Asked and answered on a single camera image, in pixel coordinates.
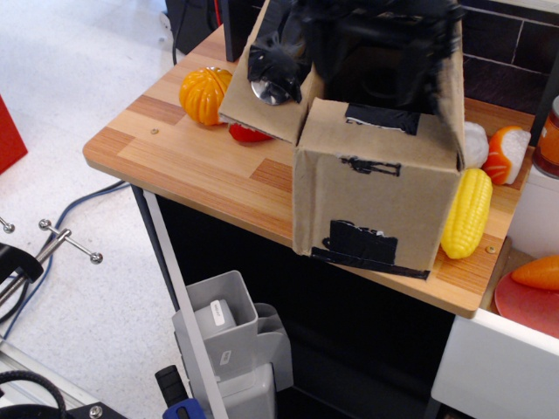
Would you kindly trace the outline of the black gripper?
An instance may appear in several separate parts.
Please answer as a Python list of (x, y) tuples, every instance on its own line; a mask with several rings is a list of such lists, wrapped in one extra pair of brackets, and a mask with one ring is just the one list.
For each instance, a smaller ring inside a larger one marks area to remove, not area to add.
[(298, 1), (307, 49), (315, 70), (330, 84), (349, 43), (411, 48), (411, 104), (438, 113), (438, 74), (454, 52), (454, 27), (463, 16), (455, 1)]

